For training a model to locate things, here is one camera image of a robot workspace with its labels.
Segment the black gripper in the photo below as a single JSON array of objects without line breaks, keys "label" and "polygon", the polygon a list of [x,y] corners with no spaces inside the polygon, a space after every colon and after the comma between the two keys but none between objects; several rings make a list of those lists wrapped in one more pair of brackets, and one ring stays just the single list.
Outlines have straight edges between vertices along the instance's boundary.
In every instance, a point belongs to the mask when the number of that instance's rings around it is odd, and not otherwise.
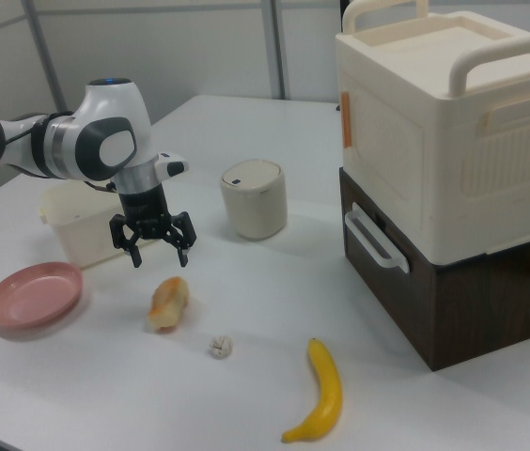
[{"label": "black gripper", "polygon": [[[187,211],[170,215],[164,195],[164,188],[158,185],[139,194],[119,194],[124,216],[114,215],[109,221],[113,246],[132,259],[135,268],[142,264],[137,246],[140,238],[164,238],[176,250],[179,264],[188,264],[188,253],[196,241],[194,224]],[[125,236],[125,227],[132,235]]]}]

